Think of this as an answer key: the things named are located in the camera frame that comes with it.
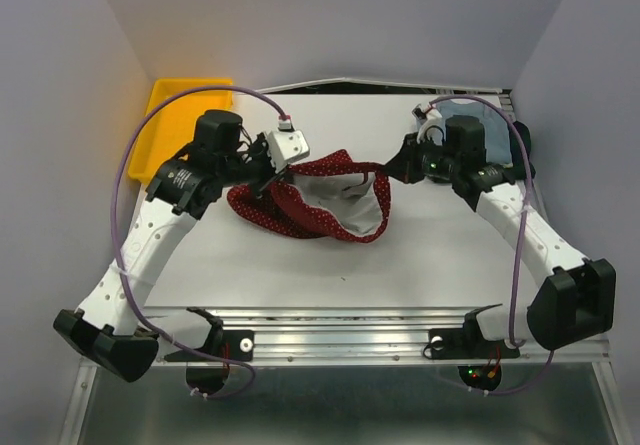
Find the light blue folded skirt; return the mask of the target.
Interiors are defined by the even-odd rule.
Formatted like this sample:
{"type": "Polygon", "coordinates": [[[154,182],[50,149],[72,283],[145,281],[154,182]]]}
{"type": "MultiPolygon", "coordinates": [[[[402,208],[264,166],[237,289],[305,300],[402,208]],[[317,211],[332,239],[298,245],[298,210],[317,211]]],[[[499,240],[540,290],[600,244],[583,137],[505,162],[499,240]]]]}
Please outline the light blue folded skirt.
{"type": "MultiPolygon", "coordinates": [[[[428,103],[419,104],[425,108],[428,103]]],[[[441,145],[446,137],[445,121],[453,116],[470,116],[479,120],[485,131],[486,160],[489,163],[510,165],[512,163],[511,141],[509,127],[505,120],[489,106],[472,100],[447,100],[434,106],[443,117],[441,126],[444,134],[439,130],[430,130],[428,138],[424,141],[432,141],[441,145]]]]}

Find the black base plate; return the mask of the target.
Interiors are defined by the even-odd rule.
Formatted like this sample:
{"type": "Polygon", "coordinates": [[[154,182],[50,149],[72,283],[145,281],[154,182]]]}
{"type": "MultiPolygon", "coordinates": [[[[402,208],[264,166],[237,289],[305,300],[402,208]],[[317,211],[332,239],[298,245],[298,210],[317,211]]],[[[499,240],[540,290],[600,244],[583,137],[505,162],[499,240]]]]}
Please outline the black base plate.
{"type": "Polygon", "coordinates": [[[162,362],[186,364],[185,382],[192,396],[204,400],[230,398],[247,390],[255,381],[256,372],[250,364],[254,347],[253,330],[225,330],[219,333],[217,338],[208,338],[199,351],[224,360],[247,363],[248,368],[203,360],[184,350],[176,350],[166,355],[162,362]]]}
{"type": "Polygon", "coordinates": [[[476,331],[436,328],[429,331],[422,356],[434,361],[463,361],[464,364],[458,366],[463,384],[472,390],[490,393],[501,383],[502,361],[519,358],[520,351],[502,340],[487,340],[476,331]]]}

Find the red polka dot skirt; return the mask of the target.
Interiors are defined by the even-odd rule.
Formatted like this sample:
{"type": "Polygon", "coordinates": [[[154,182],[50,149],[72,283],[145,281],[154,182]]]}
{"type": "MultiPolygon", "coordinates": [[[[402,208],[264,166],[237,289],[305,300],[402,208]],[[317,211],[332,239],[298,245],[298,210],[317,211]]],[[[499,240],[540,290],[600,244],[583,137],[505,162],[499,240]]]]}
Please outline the red polka dot skirt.
{"type": "Polygon", "coordinates": [[[380,164],[356,162],[341,149],[291,166],[259,196],[234,186],[227,202],[241,218],[282,236],[364,244],[387,228],[391,186],[380,164]]]}

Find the aluminium rail frame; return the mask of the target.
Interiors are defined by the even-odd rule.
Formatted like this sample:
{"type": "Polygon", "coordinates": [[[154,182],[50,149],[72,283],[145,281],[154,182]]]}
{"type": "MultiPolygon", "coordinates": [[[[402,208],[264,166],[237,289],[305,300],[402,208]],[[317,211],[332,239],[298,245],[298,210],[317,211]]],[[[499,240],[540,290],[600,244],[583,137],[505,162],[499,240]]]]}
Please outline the aluminium rail frame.
{"type": "MultiPolygon", "coordinates": [[[[281,118],[289,119],[293,128],[298,130],[294,127],[287,114],[279,114],[278,124],[281,118]]],[[[528,145],[522,137],[521,128],[512,121],[507,121],[506,124],[509,127],[512,163],[519,163],[522,159],[526,159],[531,165],[528,157],[528,145]]],[[[247,147],[256,137],[250,137],[245,130],[244,137],[241,139],[242,146],[247,147]]],[[[310,160],[307,157],[290,165],[279,179],[282,179],[287,174],[291,166],[308,161],[310,160]]],[[[534,171],[528,174],[524,185],[526,201],[530,206],[533,177],[534,171]]],[[[525,267],[516,267],[515,257],[516,254],[514,255],[514,271],[527,270],[525,267]]],[[[462,328],[464,330],[467,315],[476,309],[479,308],[468,311],[462,322],[454,327],[436,328],[462,328]]],[[[181,314],[185,310],[156,318],[150,318],[143,314],[151,321],[158,322],[166,317],[181,314]]],[[[250,364],[254,370],[259,363],[264,361],[282,361],[285,359],[302,361],[309,365],[372,365],[388,357],[394,348],[406,344],[413,345],[417,358],[434,361],[424,358],[422,349],[427,342],[429,331],[436,328],[429,328],[423,332],[401,330],[392,335],[387,335],[375,330],[374,326],[378,321],[378,315],[359,315],[351,310],[319,310],[316,312],[299,312],[293,315],[275,315],[274,337],[266,351],[261,351],[259,348],[264,332],[263,328],[259,326],[245,328],[253,330],[255,333],[253,360],[250,364]]],[[[520,359],[522,348],[529,343],[533,342],[521,342],[515,347],[520,351],[520,357],[510,360],[504,359],[502,364],[520,359]]],[[[500,385],[495,392],[487,393],[481,390],[472,390],[464,385],[459,378],[458,387],[481,396],[498,397],[501,395],[500,385]]]]}

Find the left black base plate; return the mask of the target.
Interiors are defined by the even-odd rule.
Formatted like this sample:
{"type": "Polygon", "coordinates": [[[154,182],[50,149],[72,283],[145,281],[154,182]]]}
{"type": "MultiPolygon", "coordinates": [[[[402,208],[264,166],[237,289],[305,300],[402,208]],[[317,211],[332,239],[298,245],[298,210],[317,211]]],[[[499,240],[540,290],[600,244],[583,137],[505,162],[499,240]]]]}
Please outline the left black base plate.
{"type": "Polygon", "coordinates": [[[248,368],[203,360],[184,350],[176,350],[166,355],[162,362],[186,364],[185,382],[192,396],[204,400],[230,398],[247,390],[255,381],[256,372],[250,364],[254,347],[253,330],[225,330],[219,333],[217,338],[208,338],[199,351],[224,360],[247,363],[248,368]]]}

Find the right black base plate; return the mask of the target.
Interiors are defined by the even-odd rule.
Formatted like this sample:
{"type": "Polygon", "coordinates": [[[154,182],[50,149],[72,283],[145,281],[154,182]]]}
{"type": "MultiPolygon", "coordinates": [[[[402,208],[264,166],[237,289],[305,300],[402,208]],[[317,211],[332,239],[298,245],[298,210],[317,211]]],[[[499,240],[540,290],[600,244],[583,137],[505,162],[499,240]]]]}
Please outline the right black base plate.
{"type": "Polygon", "coordinates": [[[501,383],[502,361],[519,358],[520,351],[502,340],[487,340],[476,331],[436,328],[429,331],[422,356],[434,361],[463,361],[464,364],[458,366],[463,384],[472,390],[490,393],[501,383]]]}

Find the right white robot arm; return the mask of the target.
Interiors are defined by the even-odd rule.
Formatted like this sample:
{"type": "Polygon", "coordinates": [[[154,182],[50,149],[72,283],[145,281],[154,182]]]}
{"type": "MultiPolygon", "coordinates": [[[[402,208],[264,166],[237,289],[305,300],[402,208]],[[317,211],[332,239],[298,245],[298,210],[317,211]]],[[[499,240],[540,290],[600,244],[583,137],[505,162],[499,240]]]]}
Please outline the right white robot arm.
{"type": "Polygon", "coordinates": [[[591,260],[566,242],[526,201],[526,159],[491,162],[485,128],[475,117],[423,115],[417,132],[385,164],[392,178],[414,184],[445,183],[513,248],[537,286],[525,306],[489,305],[467,315],[463,349],[482,355],[496,342],[515,348],[533,342],[554,351],[603,334],[613,325],[616,271],[605,259],[591,260]]]}

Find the yellow plastic tray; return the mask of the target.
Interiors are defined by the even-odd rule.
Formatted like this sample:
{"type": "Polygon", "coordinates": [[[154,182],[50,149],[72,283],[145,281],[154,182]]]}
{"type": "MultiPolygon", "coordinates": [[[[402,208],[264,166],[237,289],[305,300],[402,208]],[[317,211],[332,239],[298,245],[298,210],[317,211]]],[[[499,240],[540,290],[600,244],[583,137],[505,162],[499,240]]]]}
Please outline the yellow plastic tray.
{"type": "MultiPolygon", "coordinates": [[[[167,98],[205,85],[232,85],[230,78],[161,78],[151,91],[146,113],[167,98]]],[[[146,186],[162,163],[193,139],[196,120],[209,109],[230,110],[230,91],[190,94],[164,107],[141,131],[133,147],[127,174],[146,186]]]]}

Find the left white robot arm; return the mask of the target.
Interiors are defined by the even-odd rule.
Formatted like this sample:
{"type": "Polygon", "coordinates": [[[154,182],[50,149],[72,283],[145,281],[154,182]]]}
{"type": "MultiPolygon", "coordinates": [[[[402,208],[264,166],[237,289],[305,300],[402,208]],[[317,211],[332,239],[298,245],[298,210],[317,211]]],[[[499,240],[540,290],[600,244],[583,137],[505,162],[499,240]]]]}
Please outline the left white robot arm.
{"type": "Polygon", "coordinates": [[[153,322],[142,307],[180,242],[225,189],[246,185],[261,192],[309,152],[287,118],[247,147],[241,144],[244,132],[236,113],[207,110],[197,119],[192,140],[159,166],[127,237],[115,241],[114,259],[99,283],[54,320],[54,330],[80,355],[126,382],[177,352],[240,365],[224,352],[221,318],[190,307],[153,322]]]}

